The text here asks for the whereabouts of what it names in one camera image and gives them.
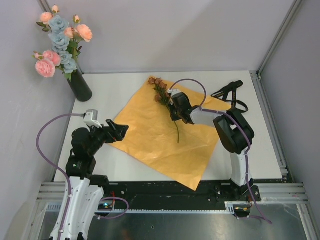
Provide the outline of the brown dried flower stem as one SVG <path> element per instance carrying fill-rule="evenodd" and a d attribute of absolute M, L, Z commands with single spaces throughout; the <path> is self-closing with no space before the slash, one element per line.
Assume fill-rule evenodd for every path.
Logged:
<path fill-rule="evenodd" d="M 167 90 L 168 90 L 168 85 L 164 82 L 164 80 L 160 77 L 154 77 L 154 76 L 150 76 L 147 79 L 147 83 L 149 85 L 151 85 L 155 91 L 155 97 L 154 100 L 161 104 L 162 106 L 164 106 L 169 113 L 169 119 L 171 120 L 171 122 L 174 123 L 175 129 L 177 131 L 177 143 L 180 142 L 180 131 L 179 131 L 179 127 L 176 123 L 176 120 L 172 120 L 172 113 L 171 113 L 171 109 L 170 109 L 170 100 L 171 97 L 168 94 Z"/>

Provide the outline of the orange wrapping paper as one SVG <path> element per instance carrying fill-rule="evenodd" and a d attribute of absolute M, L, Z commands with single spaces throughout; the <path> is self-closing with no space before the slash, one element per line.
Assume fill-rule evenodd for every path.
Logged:
<path fill-rule="evenodd" d="M 145 76 L 114 75 L 108 111 L 129 126 L 123 141 L 111 145 L 106 170 L 113 181 L 169 181 L 195 190 L 201 180 L 231 177 L 230 154 L 217 131 L 205 125 L 173 122 L 155 101 Z"/>

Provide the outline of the black ribbon gold lettering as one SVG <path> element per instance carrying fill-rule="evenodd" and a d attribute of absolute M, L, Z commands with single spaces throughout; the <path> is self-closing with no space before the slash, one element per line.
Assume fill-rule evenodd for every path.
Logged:
<path fill-rule="evenodd" d="M 243 101 L 237 99 L 237 89 L 243 85 L 244 83 L 241 80 L 232 81 L 210 96 L 223 102 L 231 103 L 231 106 L 238 109 L 241 113 L 247 113 L 249 107 Z"/>

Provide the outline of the pink rose stem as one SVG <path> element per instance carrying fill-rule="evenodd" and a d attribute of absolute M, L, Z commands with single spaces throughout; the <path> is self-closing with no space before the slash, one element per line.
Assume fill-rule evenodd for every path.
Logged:
<path fill-rule="evenodd" d="M 56 69 L 63 71 L 61 57 L 53 50 L 46 50 L 43 53 L 34 51 L 33 58 L 37 60 L 35 70 L 44 78 L 52 78 Z"/>

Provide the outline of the light pink carnation stem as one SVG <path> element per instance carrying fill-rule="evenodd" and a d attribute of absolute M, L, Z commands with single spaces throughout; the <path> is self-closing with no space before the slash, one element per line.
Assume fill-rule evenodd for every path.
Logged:
<path fill-rule="evenodd" d="M 80 17 L 76 14 L 72 17 L 73 26 L 71 27 L 72 41 L 74 42 L 73 56 L 75 61 L 78 61 L 78 57 L 81 53 L 82 46 L 79 46 L 81 42 L 89 43 L 93 38 L 92 30 L 86 25 L 81 23 Z"/>

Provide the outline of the blue flower stem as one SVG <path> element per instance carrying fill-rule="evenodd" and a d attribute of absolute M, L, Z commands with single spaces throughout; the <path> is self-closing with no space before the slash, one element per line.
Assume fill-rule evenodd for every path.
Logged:
<path fill-rule="evenodd" d="M 64 33 L 55 34 L 51 32 L 48 36 L 52 43 L 52 50 L 61 57 L 63 73 L 71 75 L 78 69 L 73 56 L 74 43 Z"/>

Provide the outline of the peach rose stem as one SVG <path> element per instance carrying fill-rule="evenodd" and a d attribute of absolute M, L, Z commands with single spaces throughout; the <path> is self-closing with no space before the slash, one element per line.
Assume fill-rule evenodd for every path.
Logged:
<path fill-rule="evenodd" d="M 69 22 L 58 15 L 60 8 L 55 4 L 51 12 L 44 12 L 40 15 L 36 24 L 42 27 L 43 32 L 52 32 L 54 34 L 64 33 L 69 39 L 74 38 L 73 29 Z"/>

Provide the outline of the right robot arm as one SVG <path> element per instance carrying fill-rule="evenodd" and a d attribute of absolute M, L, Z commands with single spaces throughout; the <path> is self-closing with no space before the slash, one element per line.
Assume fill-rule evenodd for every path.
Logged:
<path fill-rule="evenodd" d="M 178 89 L 166 91 L 169 96 L 169 111 L 173 121 L 185 124 L 204 125 L 215 128 L 225 150 L 230 153 L 231 178 L 229 194 L 242 201 L 253 184 L 249 170 L 248 152 L 255 133 L 241 111 L 231 107 L 227 111 L 191 106 L 188 96 Z"/>

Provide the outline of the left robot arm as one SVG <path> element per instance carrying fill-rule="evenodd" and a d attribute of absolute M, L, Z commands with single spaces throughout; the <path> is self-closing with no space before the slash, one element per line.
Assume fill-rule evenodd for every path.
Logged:
<path fill-rule="evenodd" d="M 109 179 L 94 175 L 95 154 L 104 144 L 122 141 L 129 129 L 106 120 L 107 125 L 87 122 L 87 127 L 73 131 L 72 149 L 66 164 L 67 183 L 52 240 L 86 240 L 100 200 L 110 196 Z"/>

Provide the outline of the black cylindrical vase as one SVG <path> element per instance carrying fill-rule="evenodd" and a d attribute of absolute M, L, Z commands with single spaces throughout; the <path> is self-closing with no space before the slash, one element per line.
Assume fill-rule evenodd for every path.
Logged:
<path fill-rule="evenodd" d="M 79 70 L 74 71 L 67 81 L 78 101 L 87 102 L 92 98 L 93 92 Z"/>

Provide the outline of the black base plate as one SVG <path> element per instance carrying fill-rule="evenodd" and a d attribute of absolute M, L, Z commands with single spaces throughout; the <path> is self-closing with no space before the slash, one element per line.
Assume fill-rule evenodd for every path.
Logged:
<path fill-rule="evenodd" d="M 143 205 L 170 205 L 187 203 L 204 203 L 212 199 L 214 202 L 259 202 L 259 188 L 252 183 L 249 190 L 235 198 L 230 195 L 230 180 L 202 180 L 196 190 L 192 190 L 176 181 L 129 181 L 110 182 L 103 197 L 118 197 L 131 203 L 142 202 Z"/>

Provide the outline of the right aluminium frame post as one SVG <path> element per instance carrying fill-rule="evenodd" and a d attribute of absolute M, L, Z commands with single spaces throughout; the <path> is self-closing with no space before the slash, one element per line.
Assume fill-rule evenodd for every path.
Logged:
<path fill-rule="evenodd" d="M 300 12 L 302 6 L 304 5 L 305 0 L 294 0 L 291 7 L 289 8 L 283 22 L 281 23 L 270 47 L 268 48 L 265 56 L 261 64 L 259 65 L 258 69 L 256 70 L 256 75 L 259 77 L 262 75 L 263 71 L 265 70 L 266 66 L 272 59 L 273 55 L 275 54 L 276 50 L 282 43 L 283 39 L 285 38 L 288 30 L 290 29 L 291 25 L 295 21 L 298 13 Z"/>

